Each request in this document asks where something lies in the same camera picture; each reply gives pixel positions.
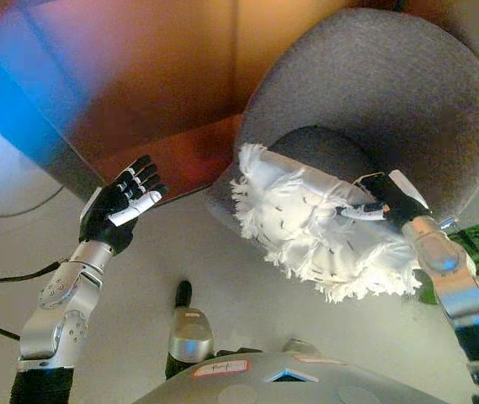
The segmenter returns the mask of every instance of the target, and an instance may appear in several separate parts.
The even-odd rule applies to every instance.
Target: white fringe
[[[243,176],[238,182],[231,181],[232,199],[236,202],[235,217],[241,223],[242,237],[258,239],[263,235],[260,226],[263,223],[263,209],[268,200],[286,198],[301,191],[304,170],[297,170],[279,177],[266,189],[256,185],[256,176],[261,156],[267,148],[262,145],[243,145],[239,152],[239,167]],[[320,270],[313,262],[320,246],[327,250],[346,248],[349,235],[354,229],[352,221],[327,221],[336,216],[336,207],[349,206],[347,202],[327,191],[323,201],[313,206],[308,226],[291,232],[287,239],[278,242],[262,242],[267,249],[265,261],[280,266],[287,278],[294,276],[301,280],[316,282],[316,290],[325,295],[326,301],[338,303],[346,297],[363,299],[369,292],[398,295],[414,294],[420,283],[413,275],[414,253],[408,246],[399,242],[380,242],[362,252],[351,268],[324,268]],[[290,252],[299,247],[307,247],[305,254],[290,259]],[[385,259],[391,255],[404,257],[404,268],[394,269],[385,265]]]

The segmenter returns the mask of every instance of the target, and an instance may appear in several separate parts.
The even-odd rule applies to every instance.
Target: robot finger
[[[161,178],[158,175],[150,177],[145,183],[139,185],[133,190],[131,198],[139,199],[143,194],[150,191],[155,185],[161,182]]]
[[[151,166],[147,166],[142,171],[140,171],[135,177],[135,181],[140,185],[148,178],[150,178],[153,174],[157,172],[157,166],[152,164]]]
[[[123,192],[129,182],[135,178],[136,174],[142,171],[145,166],[151,164],[151,162],[152,160],[148,155],[138,158],[117,176],[112,185],[117,186],[120,192]]]
[[[167,191],[168,187],[160,183],[154,189],[143,194],[139,199],[132,200],[127,209],[114,213],[108,218],[116,226],[121,226],[128,221],[132,221],[146,210],[154,206],[154,204],[164,197]]]
[[[153,175],[144,183],[139,183],[139,180],[135,178],[129,182],[129,185],[123,191],[123,195],[129,200],[138,199],[160,181],[161,178],[158,175]]]

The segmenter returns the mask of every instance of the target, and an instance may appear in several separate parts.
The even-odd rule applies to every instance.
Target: sticker
[[[345,364],[344,362],[340,362],[334,359],[326,359],[326,358],[317,358],[312,356],[301,356],[296,355],[294,356],[299,362],[303,364]]]
[[[228,360],[218,364],[205,364],[192,374],[192,377],[231,375],[248,371],[247,360]]]

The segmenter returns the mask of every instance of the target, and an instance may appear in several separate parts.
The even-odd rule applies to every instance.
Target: white towel
[[[383,222],[337,215],[337,206],[372,202],[371,195],[261,145],[243,145],[239,163],[232,198],[242,236],[258,240],[265,260],[288,278],[315,282],[330,302],[414,294],[420,286],[417,256],[402,235]]]

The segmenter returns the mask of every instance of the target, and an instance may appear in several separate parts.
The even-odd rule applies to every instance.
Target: blue light
[[[446,271],[452,271],[456,268],[456,264],[457,264],[456,261],[447,260],[443,264],[443,269],[446,270]]]

